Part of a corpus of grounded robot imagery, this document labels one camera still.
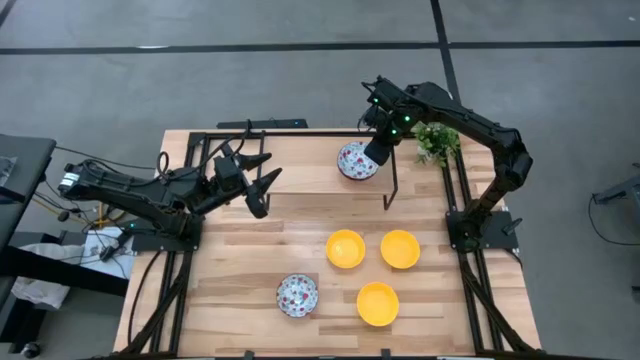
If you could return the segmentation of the wooden shelf with black legs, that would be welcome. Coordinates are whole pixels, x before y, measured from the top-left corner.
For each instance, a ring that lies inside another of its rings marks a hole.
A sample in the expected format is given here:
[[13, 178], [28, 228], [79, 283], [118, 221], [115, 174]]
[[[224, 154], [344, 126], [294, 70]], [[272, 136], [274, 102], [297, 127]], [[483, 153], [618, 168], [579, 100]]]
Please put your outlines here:
[[282, 173], [268, 190], [274, 195], [329, 194], [379, 195], [389, 209], [398, 192], [395, 157], [367, 180], [352, 180], [338, 169], [341, 148], [350, 142], [368, 143], [372, 135], [349, 129], [260, 130], [252, 144], [271, 159], [258, 168], [264, 175], [276, 168]]

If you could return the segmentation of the small green potted plant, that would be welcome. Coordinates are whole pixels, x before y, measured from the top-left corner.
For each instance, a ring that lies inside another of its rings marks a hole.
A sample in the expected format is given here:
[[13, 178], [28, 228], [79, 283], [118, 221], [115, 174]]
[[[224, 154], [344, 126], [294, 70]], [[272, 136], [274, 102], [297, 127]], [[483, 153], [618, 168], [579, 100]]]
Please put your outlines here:
[[411, 133], [418, 143], [417, 161], [422, 164], [431, 162], [444, 168], [460, 149], [458, 133], [440, 123], [417, 123]]

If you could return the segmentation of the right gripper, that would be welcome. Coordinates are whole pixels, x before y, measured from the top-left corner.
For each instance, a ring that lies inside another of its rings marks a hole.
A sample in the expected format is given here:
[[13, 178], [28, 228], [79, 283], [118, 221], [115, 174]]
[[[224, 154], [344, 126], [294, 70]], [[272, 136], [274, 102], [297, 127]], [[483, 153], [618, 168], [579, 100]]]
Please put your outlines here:
[[378, 166], [384, 165], [390, 157], [393, 145], [400, 143], [408, 127], [408, 113], [404, 110], [385, 110], [372, 105], [363, 114], [363, 122], [375, 131], [373, 139], [364, 149], [364, 155]]

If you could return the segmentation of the black beam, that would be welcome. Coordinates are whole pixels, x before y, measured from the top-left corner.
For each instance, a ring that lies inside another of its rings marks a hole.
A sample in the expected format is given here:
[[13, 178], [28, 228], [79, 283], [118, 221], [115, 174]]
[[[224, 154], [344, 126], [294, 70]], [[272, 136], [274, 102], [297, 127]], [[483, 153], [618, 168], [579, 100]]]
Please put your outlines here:
[[0, 276], [21, 276], [117, 296], [125, 296], [128, 288], [126, 279], [12, 246], [0, 252]]

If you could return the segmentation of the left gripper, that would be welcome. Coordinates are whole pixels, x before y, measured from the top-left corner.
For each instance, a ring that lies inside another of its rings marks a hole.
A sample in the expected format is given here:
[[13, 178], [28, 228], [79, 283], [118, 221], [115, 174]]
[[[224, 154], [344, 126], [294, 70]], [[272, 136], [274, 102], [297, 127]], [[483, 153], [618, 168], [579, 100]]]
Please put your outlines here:
[[257, 178], [249, 187], [243, 171], [251, 171], [256, 167], [260, 167], [271, 157], [271, 153], [237, 154], [235, 156], [236, 161], [232, 157], [216, 157], [214, 159], [215, 174], [204, 181], [201, 186], [201, 193], [192, 206], [192, 212], [195, 214], [207, 214], [223, 205], [227, 205], [235, 198], [245, 195], [245, 203], [251, 214], [257, 219], [266, 217], [268, 215], [268, 206], [264, 199], [265, 193], [282, 173], [282, 169], [276, 168]]

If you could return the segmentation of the black desk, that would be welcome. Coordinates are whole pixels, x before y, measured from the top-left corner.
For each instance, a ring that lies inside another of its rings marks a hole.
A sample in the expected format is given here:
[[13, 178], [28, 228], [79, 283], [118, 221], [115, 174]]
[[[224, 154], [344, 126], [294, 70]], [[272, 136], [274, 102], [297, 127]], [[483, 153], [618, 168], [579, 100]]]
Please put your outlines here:
[[56, 141], [0, 134], [0, 252], [45, 177]]

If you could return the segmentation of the grey metal stand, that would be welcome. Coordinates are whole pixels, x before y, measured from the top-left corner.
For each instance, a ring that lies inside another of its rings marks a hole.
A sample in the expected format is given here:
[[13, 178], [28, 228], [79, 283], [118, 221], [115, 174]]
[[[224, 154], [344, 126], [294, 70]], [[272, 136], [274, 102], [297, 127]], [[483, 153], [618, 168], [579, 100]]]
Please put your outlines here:
[[631, 177], [594, 195], [594, 201], [596, 204], [606, 204], [607, 202], [618, 198], [630, 199], [640, 207], [640, 175]]

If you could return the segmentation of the black bar with blue light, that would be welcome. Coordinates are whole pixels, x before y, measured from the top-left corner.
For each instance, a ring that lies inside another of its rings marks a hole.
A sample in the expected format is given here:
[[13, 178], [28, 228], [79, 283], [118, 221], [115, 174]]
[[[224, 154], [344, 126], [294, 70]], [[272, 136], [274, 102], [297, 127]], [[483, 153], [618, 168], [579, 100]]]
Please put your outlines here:
[[220, 122], [216, 125], [217, 129], [306, 129], [308, 123], [303, 118], [294, 119], [274, 119], [267, 120], [244, 120], [235, 122]]

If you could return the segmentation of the yellow plastic mini bowl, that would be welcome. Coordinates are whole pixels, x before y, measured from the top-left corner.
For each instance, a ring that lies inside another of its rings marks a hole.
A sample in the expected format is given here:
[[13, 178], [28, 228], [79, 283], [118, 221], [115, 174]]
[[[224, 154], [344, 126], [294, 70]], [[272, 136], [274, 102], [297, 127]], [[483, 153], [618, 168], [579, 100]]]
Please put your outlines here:
[[366, 255], [363, 238], [355, 231], [342, 229], [331, 234], [326, 242], [326, 256], [341, 269], [357, 267]]
[[388, 232], [381, 241], [380, 250], [385, 262], [396, 269], [411, 268], [421, 255], [416, 237], [405, 230]]
[[399, 313], [399, 299], [393, 288], [382, 282], [364, 285], [358, 292], [356, 307], [360, 317], [369, 325], [390, 325]]

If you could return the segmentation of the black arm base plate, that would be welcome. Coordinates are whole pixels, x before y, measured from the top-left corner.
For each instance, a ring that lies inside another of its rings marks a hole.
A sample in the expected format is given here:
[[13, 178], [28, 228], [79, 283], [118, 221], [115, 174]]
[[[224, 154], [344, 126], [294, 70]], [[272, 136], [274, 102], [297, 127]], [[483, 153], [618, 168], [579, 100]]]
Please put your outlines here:
[[166, 216], [162, 220], [138, 218], [128, 231], [134, 251], [194, 251], [200, 244], [204, 217], [190, 213]]
[[463, 226], [464, 213], [448, 212], [445, 216], [450, 246], [459, 253], [471, 253], [478, 249], [507, 249], [519, 247], [515, 229], [522, 222], [513, 219], [510, 212], [493, 211], [480, 227], [481, 234], [473, 236]]

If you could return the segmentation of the white crumpled cloth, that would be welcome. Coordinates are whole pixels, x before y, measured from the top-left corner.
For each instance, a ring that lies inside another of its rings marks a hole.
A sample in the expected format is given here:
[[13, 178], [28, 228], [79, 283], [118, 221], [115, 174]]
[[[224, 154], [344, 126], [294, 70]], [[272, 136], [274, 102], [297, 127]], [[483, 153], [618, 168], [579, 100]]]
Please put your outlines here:
[[[98, 259], [98, 250], [89, 250], [84, 245], [58, 245], [54, 243], [29, 244], [21, 250], [44, 256], [54, 260], [61, 260], [71, 265], [80, 265]], [[33, 304], [44, 304], [59, 309], [64, 302], [70, 287], [44, 280], [18, 277], [11, 289], [12, 294], [21, 300]]]

